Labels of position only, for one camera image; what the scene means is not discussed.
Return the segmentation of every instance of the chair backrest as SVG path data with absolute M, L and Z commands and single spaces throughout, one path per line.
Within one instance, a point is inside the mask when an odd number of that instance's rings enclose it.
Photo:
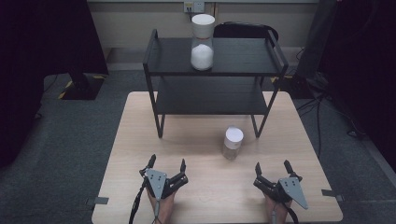
M 277 31 L 271 26 L 239 21 L 226 21 L 215 27 L 213 37 L 223 38 L 270 38 L 268 30 L 278 40 Z

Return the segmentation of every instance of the table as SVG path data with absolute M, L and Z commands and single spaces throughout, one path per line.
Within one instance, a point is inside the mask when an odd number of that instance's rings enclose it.
M 191 66 L 191 38 L 159 38 L 153 30 L 143 67 L 158 136 L 163 136 L 165 115 L 239 114 L 250 115 L 260 137 L 289 66 L 272 31 L 268 36 L 213 38 L 213 67 L 197 71 Z M 161 77 L 157 99 L 151 77 Z M 279 79 L 268 104 L 262 97 L 264 77 Z M 253 115 L 264 115 L 259 128 Z
M 272 93 L 263 95 L 268 99 Z M 157 155 L 154 169 L 170 176 L 178 173 L 182 159 L 186 161 L 189 183 L 177 192 L 172 223 L 267 222 L 262 192 L 253 186 L 254 168 L 259 161 L 262 175 L 276 182 L 288 176 L 284 160 L 303 177 L 309 209 L 292 204 L 300 222 L 342 219 L 335 198 L 322 195 L 322 189 L 331 187 L 287 93 L 277 95 L 261 138 L 256 138 L 248 115 L 169 116 L 163 138 L 150 125 L 153 120 L 149 94 L 130 93 L 99 192 L 99 197 L 109 198 L 108 204 L 95 206 L 93 223 L 128 223 L 143 180 L 138 171 L 152 154 Z M 220 153 L 229 125 L 245 134 L 235 161 L 227 161 Z M 152 220 L 144 192 L 134 223 Z

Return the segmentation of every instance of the shelf top tier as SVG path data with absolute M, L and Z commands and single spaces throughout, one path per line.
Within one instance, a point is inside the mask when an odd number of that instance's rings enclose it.
M 158 38 L 154 30 L 143 65 L 151 76 L 280 76 L 288 63 L 275 39 L 213 38 L 213 67 L 198 71 L 191 65 L 191 38 Z M 283 64 L 276 57 L 276 52 Z

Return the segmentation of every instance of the transparent jar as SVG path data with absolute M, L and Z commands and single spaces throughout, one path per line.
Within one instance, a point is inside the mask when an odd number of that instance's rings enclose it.
M 234 126 L 230 126 L 225 133 L 224 145 L 221 149 L 222 155 L 230 161 L 235 160 L 241 149 L 243 139 L 244 134 L 242 131 Z
M 205 71 L 213 66 L 213 39 L 194 36 L 191 41 L 191 65 L 199 71 Z

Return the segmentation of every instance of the gray carpet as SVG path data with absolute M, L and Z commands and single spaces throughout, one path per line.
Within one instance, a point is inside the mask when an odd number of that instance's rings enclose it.
M 69 76 L 55 78 L 45 79 L 43 117 L 15 162 L 0 170 L 0 223 L 92 223 L 86 201 L 99 193 L 126 97 L 147 89 L 143 71 L 112 71 L 96 100 L 63 101 L 58 96 Z M 316 109 L 302 121 L 318 152 Z M 345 197 L 341 223 L 395 223 L 396 188 L 363 142 L 347 135 L 346 118 L 325 100 L 319 122 L 321 164 Z

